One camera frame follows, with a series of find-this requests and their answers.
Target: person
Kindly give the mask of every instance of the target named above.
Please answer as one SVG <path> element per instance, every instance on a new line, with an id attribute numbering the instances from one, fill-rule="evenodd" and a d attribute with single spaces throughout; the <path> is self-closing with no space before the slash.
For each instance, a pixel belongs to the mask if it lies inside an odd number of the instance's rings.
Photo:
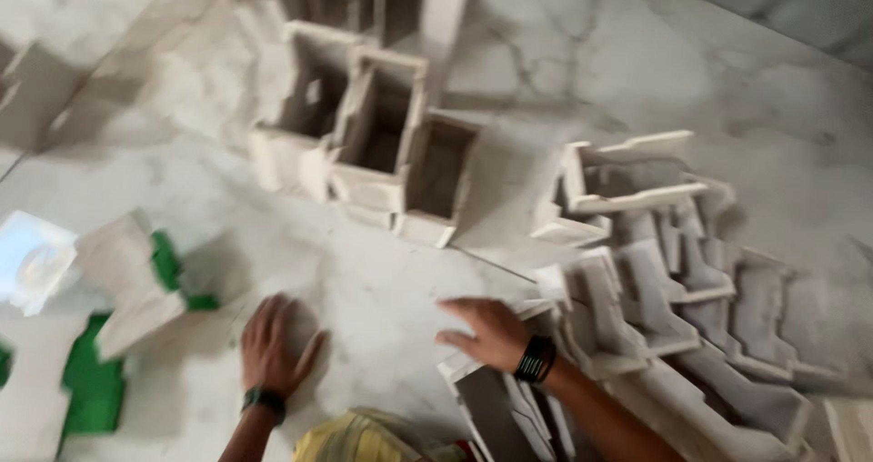
<path id="1" fill-rule="evenodd" d="M 502 302 L 493 299 L 442 300 L 443 311 L 465 321 L 475 335 L 441 331 L 436 343 L 457 347 L 496 370 L 515 373 L 532 334 Z M 219 462 L 258 462 L 267 440 L 284 418 L 284 402 L 312 371 L 324 332 L 315 334 L 296 358 L 286 348 L 286 328 L 296 303 L 276 295 L 261 303 L 242 336 L 243 383 L 246 407 Z M 614 462 L 677 462 L 682 457 L 615 399 L 585 377 L 567 358 L 557 356 L 540 381 L 565 404 L 576 426 L 592 445 Z M 295 462 L 383 462 L 435 460 L 396 434 L 392 418 L 378 412 L 355 411 L 324 423 L 295 446 Z M 338 444 L 355 434 L 355 449 Z"/>

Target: black wristwatch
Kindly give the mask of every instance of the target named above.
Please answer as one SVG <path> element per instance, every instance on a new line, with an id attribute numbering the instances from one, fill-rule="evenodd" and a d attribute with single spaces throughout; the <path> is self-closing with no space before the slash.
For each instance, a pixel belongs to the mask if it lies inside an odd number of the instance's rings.
<path id="1" fill-rule="evenodd" d="M 270 411 L 276 413 L 276 425 L 282 424 L 285 421 L 286 408 L 285 398 L 279 396 L 276 392 L 261 387 L 252 387 L 246 392 L 243 397 L 243 411 L 249 409 L 254 404 L 262 404 L 270 408 Z"/>
<path id="2" fill-rule="evenodd" d="M 515 368 L 515 378 L 528 383 L 540 383 L 546 379 L 558 356 L 558 348 L 546 336 L 534 335 L 527 344 L 525 354 Z"/>

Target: hand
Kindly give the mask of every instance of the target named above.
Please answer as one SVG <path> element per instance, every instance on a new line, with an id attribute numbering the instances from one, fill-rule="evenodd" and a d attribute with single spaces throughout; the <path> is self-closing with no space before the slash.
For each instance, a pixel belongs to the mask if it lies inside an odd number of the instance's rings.
<path id="1" fill-rule="evenodd" d="M 438 305 L 470 324 L 476 337 L 457 331 L 440 331 L 436 335 L 437 343 L 451 344 L 500 371 L 515 372 L 531 333 L 503 302 L 465 298 L 442 300 Z"/>
<path id="2" fill-rule="evenodd" d="M 243 331 L 243 387 L 261 387 L 288 399 L 312 371 L 324 343 L 319 331 L 299 359 L 286 346 L 286 328 L 297 302 L 278 294 L 265 299 Z"/>

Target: cut tile piece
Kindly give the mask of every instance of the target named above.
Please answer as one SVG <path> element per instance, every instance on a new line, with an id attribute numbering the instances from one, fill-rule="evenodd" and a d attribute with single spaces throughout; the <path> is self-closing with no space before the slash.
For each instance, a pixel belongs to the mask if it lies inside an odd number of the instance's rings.
<path id="1" fill-rule="evenodd" d="M 387 32 L 387 0 L 349 0 L 349 28 L 382 46 Z"/>
<path id="2" fill-rule="evenodd" d="M 549 443 L 552 435 L 549 433 L 540 407 L 533 398 L 530 384 L 519 382 L 506 373 L 503 374 L 503 381 L 512 404 L 512 419 L 518 424 L 518 429 L 525 434 L 531 448 L 541 461 L 554 461 L 554 450 Z"/>
<path id="3" fill-rule="evenodd" d="M 588 142 L 567 145 L 562 156 L 567 207 L 574 214 L 641 210 L 704 191 L 704 183 L 685 179 L 676 159 L 692 135 L 653 134 L 602 148 Z M 597 187 L 588 187 L 592 183 Z"/>
<path id="4" fill-rule="evenodd" d="M 12 55 L 0 44 L 0 175 L 38 151 L 51 123 L 66 109 L 82 75 L 41 44 Z"/>
<path id="5" fill-rule="evenodd" d="M 603 241 L 612 234 L 612 220 L 602 215 L 572 216 L 567 210 L 564 169 L 557 175 L 533 211 L 531 237 L 568 247 L 582 247 Z"/>
<path id="6" fill-rule="evenodd" d="M 452 239 L 470 192 L 471 151 L 481 126 L 431 115 L 413 154 L 407 211 L 399 213 L 397 236 L 445 247 Z"/>
<path id="7" fill-rule="evenodd" d="M 452 72 L 457 38 L 464 22 L 468 0 L 423 0 L 421 5 L 421 51 L 431 63 L 428 99 L 439 107 Z"/>
<path id="8" fill-rule="evenodd" d="M 777 327 L 783 311 L 782 283 L 789 274 L 784 263 L 744 249 L 729 325 L 747 356 L 788 372 L 797 363 L 797 350 L 777 335 Z"/>
<path id="9" fill-rule="evenodd" d="M 327 153 L 351 78 L 351 51 L 362 38 L 303 21 L 286 25 L 291 88 L 274 121 L 249 134 L 252 163 L 264 189 L 325 202 Z"/>
<path id="10" fill-rule="evenodd" d="M 552 300 L 528 300 L 512 306 L 518 318 L 537 334 L 554 334 L 554 319 L 561 311 Z M 540 454 L 554 446 L 539 446 L 536 449 L 519 427 L 517 416 L 510 402 L 510 394 L 503 374 L 483 365 L 463 353 L 456 353 L 437 366 L 449 390 L 455 397 L 461 414 L 470 426 L 473 439 L 488 462 L 537 462 Z M 547 403 L 538 403 L 544 418 L 553 417 L 556 424 L 568 426 L 562 411 L 548 409 Z M 538 433 L 532 420 L 527 423 L 529 434 Z"/>
<path id="11" fill-rule="evenodd" d="M 345 204 L 405 211 L 410 157 L 424 113 L 427 63 L 368 47 L 356 49 L 353 57 L 353 84 L 331 154 L 331 187 Z"/>
<path id="12" fill-rule="evenodd" d="M 772 266 L 770 271 L 776 276 L 781 276 L 782 271 L 780 270 L 786 269 L 783 263 L 773 257 L 717 239 L 705 241 L 704 248 L 712 256 L 711 259 L 719 261 L 715 265 L 719 269 L 740 270 L 742 266 Z M 777 289 L 780 287 L 775 282 L 772 282 L 771 285 Z M 773 320 L 773 313 L 778 312 L 777 310 L 769 309 L 757 312 L 756 307 L 747 302 L 741 306 L 739 316 L 747 322 L 744 331 L 750 335 L 753 334 L 753 331 L 773 330 L 772 336 L 765 334 L 770 339 L 764 341 L 763 345 L 771 353 L 774 350 L 783 351 L 786 356 L 782 358 L 781 363 L 773 363 L 773 361 L 752 355 L 746 344 L 738 341 L 738 338 L 733 335 L 733 324 L 736 323 L 738 317 L 736 308 L 732 312 L 732 307 L 736 307 L 736 302 L 740 300 L 751 300 L 755 296 L 755 294 L 744 296 L 742 290 L 739 289 L 736 299 L 725 298 L 691 303 L 682 306 L 680 313 L 685 320 L 694 324 L 708 341 L 724 351 L 728 362 L 743 373 L 770 382 L 788 383 L 793 378 L 792 368 L 796 363 L 793 358 L 796 358 L 796 355 L 791 354 L 793 348 L 790 345 L 776 336 L 775 323 L 770 323 Z M 768 312 L 770 317 L 760 315 L 765 312 Z"/>
<path id="13" fill-rule="evenodd" d="M 831 398 L 823 401 L 837 462 L 873 457 L 873 402 Z"/>
<path id="14" fill-rule="evenodd" d="M 824 280 L 798 273 L 783 288 L 779 336 L 797 350 L 797 360 L 791 366 L 794 388 L 826 393 L 837 385 L 850 384 L 846 365 L 828 353 L 831 349 L 823 329 L 828 321 L 829 294 Z"/>
<path id="15" fill-rule="evenodd" d="M 645 338 L 624 321 L 620 285 L 615 270 L 609 270 L 613 265 L 607 255 L 608 248 L 602 248 L 584 256 L 571 276 L 559 265 L 536 272 L 540 297 L 562 309 L 557 337 L 569 357 L 594 380 L 649 366 Z"/>
<path id="16" fill-rule="evenodd" d="M 673 360 L 700 386 L 662 361 L 635 376 L 655 400 L 681 414 L 727 457 L 780 462 L 797 455 L 812 409 L 803 396 L 788 387 L 748 380 L 706 342 Z M 711 407 L 716 401 L 718 410 Z"/>
<path id="17" fill-rule="evenodd" d="M 115 297 L 115 311 L 97 336 L 103 360 L 124 355 L 188 311 L 181 291 L 167 291 L 155 275 L 151 232 L 141 220 L 123 216 L 77 244 L 85 277 Z"/>
<path id="18" fill-rule="evenodd" d="M 654 215 L 664 264 L 670 274 L 676 274 L 682 267 L 682 232 L 675 222 L 671 207 L 662 206 L 655 210 Z"/>
<path id="19" fill-rule="evenodd" d="M 707 189 L 694 196 L 694 202 L 703 222 L 704 234 L 709 237 L 720 237 L 719 219 L 737 203 L 737 193 L 733 186 L 697 174 L 686 174 L 685 179 L 687 182 L 699 182 L 707 186 Z"/>
<path id="20" fill-rule="evenodd" d="M 731 275 L 711 266 L 704 258 L 702 239 L 705 231 L 697 214 L 697 205 L 688 198 L 675 205 L 674 211 L 682 242 L 682 258 L 675 279 L 687 291 L 681 301 L 691 303 L 733 296 L 736 288 Z"/>
<path id="21" fill-rule="evenodd" d="M 682 370 L 724 400 L 742 424 L 773 434 L 790 453 L 800 449 L 812 402 L 793 389 L 748 380 L 709 343 L 697 351 L 677 355 L 675 360 Z"/>
<path id="22" fill-rule="evenodd" d="M 685 289 L 667 274 L 657 240 L 621 247 L 616 262 L 626 285 L 624 319 L 641 329 L 650 355 L 671 355 L 699 347 L 697 329 L 670 308 L 671 302 L 681 301 Z"/>
<path id="23" fill-rule="evenodd" d="M 87 324 L 87 315 L 0 320 L 0 341 L 13 351 L 0 389 L 0 460 L 51 462 L 58 455 L 70 405 L 61 380 Z"/>

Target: green backing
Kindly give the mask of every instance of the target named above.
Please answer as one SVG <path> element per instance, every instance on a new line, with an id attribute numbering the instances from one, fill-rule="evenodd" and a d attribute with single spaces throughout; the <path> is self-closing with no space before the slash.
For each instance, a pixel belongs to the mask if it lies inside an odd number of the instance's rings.
<path id="1" fill-rule="evenodd" d="M 123 360 L 100 362 L 97 334 L 108 315 L 93 315 L 88 327 L 72 344 L 63 385 L 70 390 L 64 436 L 111 433 L 118 428 L 124 400 Z"/>

